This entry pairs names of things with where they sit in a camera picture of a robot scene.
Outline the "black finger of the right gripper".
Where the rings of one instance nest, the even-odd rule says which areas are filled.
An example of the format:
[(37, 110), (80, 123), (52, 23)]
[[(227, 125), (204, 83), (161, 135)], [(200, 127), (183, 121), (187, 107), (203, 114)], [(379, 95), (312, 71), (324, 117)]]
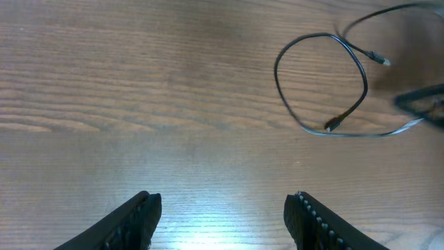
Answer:
[(395, 98), (394, 104), (414, 117), (443, 128), (443, 84), (401, 94)]

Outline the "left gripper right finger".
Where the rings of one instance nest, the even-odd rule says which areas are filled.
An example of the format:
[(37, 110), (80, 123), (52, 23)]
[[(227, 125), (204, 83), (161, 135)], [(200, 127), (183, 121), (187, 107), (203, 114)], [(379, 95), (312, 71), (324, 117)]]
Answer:
[(306, 192), (287, 195), (283, 217), (301, 250), (387, 250)]

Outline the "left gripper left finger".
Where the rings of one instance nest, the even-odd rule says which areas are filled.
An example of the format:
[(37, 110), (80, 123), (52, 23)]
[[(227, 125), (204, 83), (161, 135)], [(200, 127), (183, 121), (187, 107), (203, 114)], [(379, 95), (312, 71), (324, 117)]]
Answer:
[(56, 250), (149, 250), (162, 214), (161, 194), (141, 191)]

